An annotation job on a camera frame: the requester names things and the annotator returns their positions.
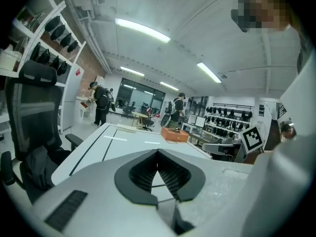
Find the black shirt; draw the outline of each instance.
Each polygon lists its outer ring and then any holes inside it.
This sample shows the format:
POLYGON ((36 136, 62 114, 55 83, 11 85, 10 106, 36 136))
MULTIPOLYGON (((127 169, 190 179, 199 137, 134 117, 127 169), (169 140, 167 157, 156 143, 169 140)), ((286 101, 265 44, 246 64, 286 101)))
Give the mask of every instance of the black shirt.
POLYGON ((105 109, 107 107, 109 98, 105 93, 105 88, 98 86, 94 91, 93 97, 96 99, 95 103, 97 104, 97 108, 105 109))
POLYGON ((180 116, 179 111, 183 110, 183 101, 180 99, 180 100, 177 100, 177 102, 175 102, 174 104, 176 106, 176 112, 171 115, 171 120, 178 121, 179 116, 180 116))

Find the fluorescent light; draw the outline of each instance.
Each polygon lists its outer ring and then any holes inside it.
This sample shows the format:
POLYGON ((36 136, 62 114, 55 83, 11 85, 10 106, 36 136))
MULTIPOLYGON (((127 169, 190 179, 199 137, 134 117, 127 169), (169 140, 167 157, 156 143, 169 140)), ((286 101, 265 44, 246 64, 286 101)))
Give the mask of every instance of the fluorescent light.
POLYGON ((201 62, 197 66, 207 73, 215 82, 221 83, 221 80, 219 80, 218 77, 207 66, 205 66, 204 63, 201 62))
POLYGON ((130 29, 133 29, 133 30, 136 30, 136 31, 139 31, 139 32, 142 32, 142 33, 145 33, 149 36, 152 36, 164 43, 168 43, 170 38, 167 37, 166 35, 163 35, 147 26, 143 26, 143 25, 140 25, 140 24, 137 24, 135 22, 132 22, 132 21, 128 21, 128 20, 125 20, 125 19, 120 19, 120 18, 116 18, 115 19, 115 23, 118 25, 118 26, 123 26, 123 27, 127 27, 127 28, 130 28, 130 29))
POLYGON ((142 74, 142 73, 139 73, 139 72, 134 71, 134 70, 131 70, 131 69, 127 69, 127 68, 125 68, 125 67, 121 67, 120 69, 129 71, 129 72, 134 73, 134 74, 137 74, 137 75, 139 75, 139 76, 141 76, 141 77, 144 76, 144 74, 142 74))
POLYGON ((163 82, 163 81, 161 81, 160 82, 160 84, 162 84, 162 85, 164 85, 164 86, 167 86, 167 87, 169 87, 169 88, 172 88, 172 89, 174 89, 174 90, 179 90, 179 89, 177 89, 177 88, 175 88, 175 87, 173 87, 173 86, 171 86, 171 85, 169 85, 169 84, 167 84, 167 83, 165 83, 165 82, 163 82))
POLYGON ((136 89, 136 88, 134 88, 132 86, 129 86, 129 85, 126 85, 126 84, 124 84, 124 86, 127 87, 127 88, 136 89))

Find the ceiling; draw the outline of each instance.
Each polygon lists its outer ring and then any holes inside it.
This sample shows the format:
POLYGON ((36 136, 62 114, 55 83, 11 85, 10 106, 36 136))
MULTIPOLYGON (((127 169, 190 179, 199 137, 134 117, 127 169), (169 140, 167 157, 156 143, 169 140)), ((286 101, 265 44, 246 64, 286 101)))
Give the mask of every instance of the ceiling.
POLYGON ((279 98, 296 76, 298 34, 243 33, 230 17, 237 0, 71 0, 87 42, 113 73, 161 89, 160 81, 191 96, 279 98), (137 22, 171 38, 163 43, 115 24, 137 22), (223 83, 215 83, 203 62, 223 83), (144 73, 127 75, 124 66, 144 73))

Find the black cap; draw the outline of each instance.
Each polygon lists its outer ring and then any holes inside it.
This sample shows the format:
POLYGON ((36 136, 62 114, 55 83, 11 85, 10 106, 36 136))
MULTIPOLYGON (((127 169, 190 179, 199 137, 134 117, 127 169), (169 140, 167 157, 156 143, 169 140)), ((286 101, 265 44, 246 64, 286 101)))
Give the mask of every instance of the black cap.
POLYGON ((98 83, 97 83, 96 81, 91 82, 89 89, 91 89, 91 88, 92 88, 93 86, 95 86, 95 85, 98 85, 98 83))
POLYGON ((186 99, 186 95, 184 93, 179 93, 179 97, 184 97, 184 99, 186 99))

